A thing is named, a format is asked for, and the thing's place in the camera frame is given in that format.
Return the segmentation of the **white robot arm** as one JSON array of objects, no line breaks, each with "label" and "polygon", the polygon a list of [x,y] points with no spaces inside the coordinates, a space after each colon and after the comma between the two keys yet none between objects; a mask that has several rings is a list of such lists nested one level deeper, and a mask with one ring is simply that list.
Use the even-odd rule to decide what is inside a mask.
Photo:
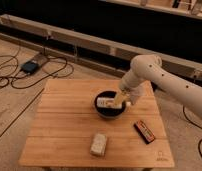
[{"label": "white robot arm", "polygon": [[164,70],[158,55],[137,55],[131,60],[130,70],[119,83],[120,91],[114,103],[121,104],[146,80],[159,86],[202,119],[202,87]]}]

